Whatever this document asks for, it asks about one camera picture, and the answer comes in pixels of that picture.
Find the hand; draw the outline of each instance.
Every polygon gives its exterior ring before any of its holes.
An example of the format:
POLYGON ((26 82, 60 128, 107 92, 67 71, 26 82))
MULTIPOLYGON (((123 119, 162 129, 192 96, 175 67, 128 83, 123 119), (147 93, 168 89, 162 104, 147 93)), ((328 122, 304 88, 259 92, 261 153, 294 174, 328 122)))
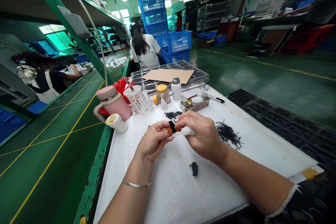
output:
POLYGON ((164 146, 173 140, 173 138, 170 138, 172 133, 168 121, 153 124, 142 137, 136 154, 154 162, 161 154, 164 146))
POLYGON ((215 123, 208 117, 201 116, 194 111, 187 111, 179 116, 175 128, 189 126, 195 136, 185 136, 191 148, 201 157, 216 165, 225 162, 229 147, 223 143, 217 133, 215 123))

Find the white apron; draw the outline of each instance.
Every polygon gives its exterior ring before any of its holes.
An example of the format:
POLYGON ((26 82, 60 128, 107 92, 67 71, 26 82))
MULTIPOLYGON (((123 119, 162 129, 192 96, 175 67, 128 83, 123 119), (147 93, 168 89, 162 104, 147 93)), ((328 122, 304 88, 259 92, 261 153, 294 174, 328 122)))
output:
POLYGON ((41 102, 49 104, 60 94, 57 93, 57 91, 53 88, 53 84, 51 83, 49 71, 45 71, 44 73, 45 73, 45 78, 47 79, 47 83, 50 89, 42 94, 36 93, 36 95, 40 99, 41 102))

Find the green conveyor belt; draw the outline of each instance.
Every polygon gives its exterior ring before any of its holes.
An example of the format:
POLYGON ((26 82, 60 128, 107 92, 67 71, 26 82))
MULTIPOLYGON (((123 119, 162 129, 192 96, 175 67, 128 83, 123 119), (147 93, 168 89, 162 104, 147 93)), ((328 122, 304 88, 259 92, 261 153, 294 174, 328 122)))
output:
POLYGON ((103 82, 91 71, 2 146, 1 223, 72 223, 105 127, 93 115, 103 82))

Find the silver bracelet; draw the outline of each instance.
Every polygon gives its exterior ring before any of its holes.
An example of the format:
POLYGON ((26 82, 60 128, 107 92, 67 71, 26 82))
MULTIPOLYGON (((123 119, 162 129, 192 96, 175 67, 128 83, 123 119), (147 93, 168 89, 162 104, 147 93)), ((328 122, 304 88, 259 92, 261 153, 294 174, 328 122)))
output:
POLYGON ((127 185, 127 186, 135 187, 135 188, 149 187, 150 184, 151 184, 151 181, 150 181, 147 185, 133 184, 133 183, 127 182, 127 181, 125 180, 125 177, 122 179, 122 182, 123 182, 125 185, 127 185))

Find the red stool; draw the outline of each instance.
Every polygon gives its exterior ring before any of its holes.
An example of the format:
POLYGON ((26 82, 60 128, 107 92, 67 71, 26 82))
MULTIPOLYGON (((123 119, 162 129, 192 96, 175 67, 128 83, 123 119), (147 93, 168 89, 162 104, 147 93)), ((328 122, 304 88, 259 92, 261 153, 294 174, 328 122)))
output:
POLYGON ((326 24, 299 31, 286 47, 285 52, 296 51, 296 55, 302 55, 307 51, 315 50, 334 26, 334 24, 326 24))

